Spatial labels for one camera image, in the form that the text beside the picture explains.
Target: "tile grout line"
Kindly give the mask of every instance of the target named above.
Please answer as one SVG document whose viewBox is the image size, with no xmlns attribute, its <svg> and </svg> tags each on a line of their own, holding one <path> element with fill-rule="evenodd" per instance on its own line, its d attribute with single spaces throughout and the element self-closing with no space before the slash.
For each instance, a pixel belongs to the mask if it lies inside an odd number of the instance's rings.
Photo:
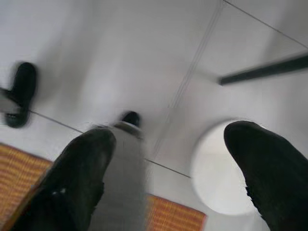
<svg viewBox="0 0 308 231">
<path fill-rule="evenodd" d="M 281 35 L 287 37 L 288 39 L 292 40 L 293 42 L 296 42 L 296 43 L 298 43 L 299 45 L 303 46 L 304 48 L 308 49 L 308 46 L 306 46 L 304 43 L 301 43 L 300 41 L 296 40 L 295 38 L 292 38 L 292 37 L 286 35 L 285 33 L 281 32 L 280 30 L 278 30 L 278 29 L 272 27 L 271 25 L 269 25 L 269 24 L 263 22 L 262 20 L 260 20 L 260 19 L 258 19 L 258 18 L 256 18 L 256 17 L 254 17 L 252 14 L 250 14 L 250 13 L 248 13 L 248 12 L 242 10 L 241 8 L 239 8 L 239 7 L 237 7 L 236 5 L 234 5 L 233 3 L 230 3 L 230 2 L 228 2 L 227 0 L 223 0 L 223 1 L 224 1 L 225 3 L 227 3 L 228 5 L 230 5 L 230 6 L 234 7 L 234 8 L 236 8 L 237 10 L 239 10 L 239 11 L 241 11 L 241 12 L 247 14 L 248 16 L 252 17 L 253 19 L 257 20 L 258 22 L 260 22 L 260 23 L 262 23 L 262 24 L 268 26 L 269 28 L 273 29 L 274 31 L 278 32 L 279 34 L 281 34 Z"/>
<path fill-rule="evenodd" d="M 74 131 L 77 131 L 77 132 L 79 132 L 79 133 L 81 133 L 81 134 L 84 133 L 84 132 L 82 132 L 82 131 L 80 131 L 80 130 L 77 130 L 77 129 L 73 128 L 73 127 L 70 127 L 70 126 L 68 126 L 68 125 L 66 125 L 66 124 L 63 124 L 63 123 L 61 123 L 61 122 L 59 122 L 59 121 L 57 121 L 57 120 L 55 120 L 55 119 L 49 118 L 49 117 L 47 117 L 47 116 L 45 116 L 45 115 L 42 115 L 42 114 L 40 114 L 40 113 L 37 113 L 37 112 L 34 112 L 34 111 L 30 111 L 30 112 L 33 113 L 33 114 L 35 114 L 35 115 L 37 115 L 37 116 L 40 116 L 40 117 L 42 117 L 42 118 L 44 118 L 44 119 L 47 119 L 47 120 L 50 120 L 50 121 L 52 121 L 52 122 L 54 122 L 54 123 L 57 123 L 57 124 L 59 124 L 59 125 L 62 125 L 62 126 L 64 126 L 64 127 L 66 127 L 66 128 L 69 128 L 69 129 L 72 129 L 72 130 L 74 130 Z M 158 166 L 160 166 L 160 167 L 166 168 L 166 169 L 168 169 L 168 170 L 170 170 L 170 171 L 173 171 L 173 172 L 175 172 L 175 173 L 178 173 L 178 174 L 180 174 L 180 175 L 182 175 L 182 176 L 185 176 L 185 177 L 187 177 L 187 178 L 191 178 L 191 177 L 188 176 L 188 175 L 185 175 L 185 174 L 183 174 L 183 173 L 181 173 L 181 172 L 178 172 L 178 171 L 173 170 L 173 169 L 171 169 L 171 168 L 169 168 L 169 167 L 166 167 L 166 166 L 164 166 L 164 165 L 161 165 L 161 164 L 159 164 L 159 163 L 157 163 L 157 162 L 155 162 L 155 161 L 152 161 L 152 160 L 150 160 L 150 159 L 144 158 L 144 160 L 147 161 L 147 162 L 150 162 L 150 163 L 152 163 L 152 164 L 158 165 Z"/>
<path fill-rule="evenodd" d="M 214 12 L 214 14 L 213 14 L 213 16 L 210 20 L 210 23 L 205 30 L 205 33 L 204 33 L 202 40 L 201 40 L 201 42 L 200 42 L 200 44 L 197 48 L 197 51 L 196 51 L 196 53 L 193 57 L 191 65 L 190 65 L 185 77 L 183 78 L 183 80 L 180 84 L 180 87 L 178 88 L 178 90 L 175 94 L 175 97 L 174 97 L 173 102 L 171 103 L 171 106 L 169 107 L 170 110 L 167 114 L 166 121 L 164 123 L 164 127 L 163 127 L 162 131 L 160 132 L 160 136 L 157 139 L 155 146 L 154 146 L 154 150 L 153 150 L 154 159 L 156 159 L 158 152 L 159 152 L 159 149 L 162 145 L 162 142 L 163 142 L 163 140 L 164 140 L 164 138 L 165 138 L 165 136 L 166 136 L 166 134 L 167 134 L 167 132 L 170 128 L 171 114 L 172 114 L 173 110 L 175 110 L 175 108 L 178 107 L 179 102 L 180 102 L 184 92 L 186 91 L 187 86 L 190 83 L 190 80 L 193 77 L 193 72 L 194 72 L 196 66 L 198 65 L 198 63 L 201 59 L 201 56 L 202 56 L 202 54 L 205 50 L 205 47 L 208 44 L 208 41 L 210 39 L 210 35 L 212 34 L 212 31 L 213 31 L 213 29 L 216 25 L 216 22 L 217 22 L 220 14 L 221 14 L 221 11 L 223 9 L 223 1 L 219 0 L 217 4 L 218 4 L 218 6 L 216 6 L 215 12 Z"/>
</svg>

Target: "white floor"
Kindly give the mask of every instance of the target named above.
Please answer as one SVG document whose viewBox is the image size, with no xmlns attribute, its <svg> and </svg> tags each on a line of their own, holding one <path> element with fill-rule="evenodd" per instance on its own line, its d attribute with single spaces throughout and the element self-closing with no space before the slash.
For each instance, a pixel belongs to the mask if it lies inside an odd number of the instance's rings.
<svg viewBox="0 0 308 231">
<path fill-rule="evenodd" d="M 257 215 L 228 217 L 197 198 L 190 160 L 214 124 L 249 118 L 304 154 L 307 71 L 221 87 L 219 76 L 308 47 L 305 0 L 5 0 L 0 86 L 16 61 L 40 69 L 31 123 L 0 142 L 54 160 L 93 124 L 125 110 L 144 118 L 150 193 L 208 214 L 206 231 L 265 231 Z"/>
</svg>

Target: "floor tile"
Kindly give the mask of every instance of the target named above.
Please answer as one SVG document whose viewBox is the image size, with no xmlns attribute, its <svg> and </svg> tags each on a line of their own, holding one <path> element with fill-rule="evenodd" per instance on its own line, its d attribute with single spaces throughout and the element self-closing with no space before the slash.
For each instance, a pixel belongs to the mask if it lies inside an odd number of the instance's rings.
<svg viewBox="0 0 308 231">
<path fill-rule="evenodd" d="M 228 0 L 227 2 L 308 46 L 306 0 Z"/>
<path fill-rule="evenodd" d="M 291 116 L 288 119 L 282 118 L 279 110 L 288 106 L 282 99 L 295 91 L 293 86 L 296 86 L 296 83 L 292 82 L 293 79 L 305 83 L 304 79 L 285 77 L 285 81 L 275 84 L 279 79 L 274 78 L 224 87 L 219 86 L 215 80 L 219 76 L 305 50 L 301 45 L 245 13 L 226 5 L 193 79 L 179 107 L 174 110 L 170 130 L 155 161 L 189 175 L 193 148 L 198 138 L 216 123 L 227 119 L 255 120 L 288 138 L 294 137 L 298 129 L 291 125 L 289 127 L 292 129 L 281 126 L 284 123 L 292 124 L 294 120 Z M 302 96 L 305 95 L 304 88 L 302 86 Z"/>
<path fill-rule="evenodd" d="M 0 124 L 0 142 L 54 161 L 80 132 L 38 115 L 31 115 L 29 124 L 15 129 Z"/>
<path fill-rule="evenodd" d="M 63 33 L 36 38 L 40 47 L 23 45 L 25 55 L 14 51 L 6 64 L 37 61 L 41 81 L 33 110 L 76 129 L 112 123 L 125 110 L 139 112 L 150 150 L 218 6 L 216 0 L 78 1 Z"/>
<path fill-rule="evenodd" d="M 192 187 L 191 179 L 156 164 L 150 164 L 148 193 L 185 205 L 208 215 L 205 231 L 269 231 L 258 214 L 226 216 L 206 207 Z"/>
</svg>

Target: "striped mat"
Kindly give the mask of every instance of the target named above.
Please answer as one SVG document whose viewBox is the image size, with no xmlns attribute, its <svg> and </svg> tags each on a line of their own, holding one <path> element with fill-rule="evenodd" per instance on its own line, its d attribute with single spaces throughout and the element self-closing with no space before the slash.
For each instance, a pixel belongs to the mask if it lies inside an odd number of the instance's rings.
<svg viewBox="0 0 308 231">
<path fill-rule="evenodd" d="M 51 165 L 48 160 L 0 144 L 0 230 Z M 152 195 L 148 201 L 148 231 L 202 230 L 204 213 Z"/>
</svg>

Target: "person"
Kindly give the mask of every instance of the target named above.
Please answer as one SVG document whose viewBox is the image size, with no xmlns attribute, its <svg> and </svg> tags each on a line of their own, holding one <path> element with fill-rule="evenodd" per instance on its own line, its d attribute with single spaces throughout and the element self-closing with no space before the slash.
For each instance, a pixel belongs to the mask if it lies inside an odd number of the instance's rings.
<svg viewBox="0 0 308 231">
<path fill-rule="evenodd" d="M 3 230 L 142 231 L 145 162 L 140 124 L 139 114 L 130 111 L 113 126 L 96 127 L 72 140 Z M 111 188 L 103 195 L 109 164 L 120 174 L 109 174 Z"/>
<path fill-rule="evenodd" d="M 308 230 L 308 160 L 285 138 L 253 122 L 229 124 L 224 139 L 270 230 Z"/>
</svg>

